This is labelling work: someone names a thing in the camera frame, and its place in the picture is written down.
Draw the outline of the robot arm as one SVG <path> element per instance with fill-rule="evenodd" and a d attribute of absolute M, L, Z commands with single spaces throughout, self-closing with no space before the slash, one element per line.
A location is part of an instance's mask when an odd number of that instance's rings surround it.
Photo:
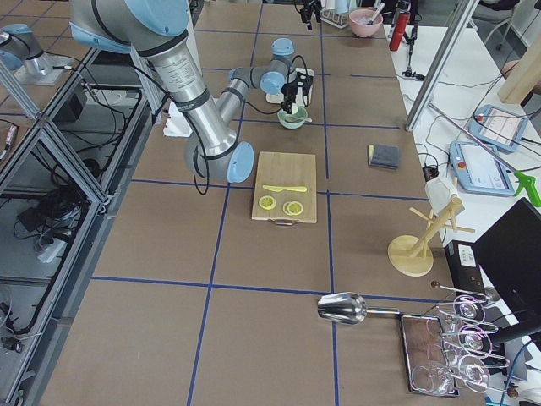
<path fill-rule="evenodd" d="M 214 100 L 192 57 L 189 6 L 185 1 L 72 1 L 73 38 L 115 53 L 136 51 L 154 66 L 192 133 L 185 146 L 189 170 L 202 178 L 242 183 L 252 172 L 254 149 L 229 128 L 251 89 L 275 95 L 290 82 L 293 43 L 279 38 L 265 66 L 237 68 Z"/>

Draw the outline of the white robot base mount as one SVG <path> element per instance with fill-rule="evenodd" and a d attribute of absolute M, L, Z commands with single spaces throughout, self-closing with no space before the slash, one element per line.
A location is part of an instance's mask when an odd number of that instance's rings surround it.
<path fill-rule="evenodd" d="M 189 35 L 187 39 L 187 47 L 195 62 L 197 69 L 201 72 L 202 69 L 200 66 L 199 53 L 194 34 L 194 23 L 196 22 L 200 11 L 199 1 L 189 0 L 187 1 L 187 4 L 189 6 L 189 22 L 187 26 Z M 164 135 L 166 137 L 188 138 L 192 133 L 192 129 L 190 128 L 184 116 L 177 110 L 177 108 L 172 104 L 172 102 L 170 102 L 168 106 L 167 113 L 168 118 L 163 129 Z"/>

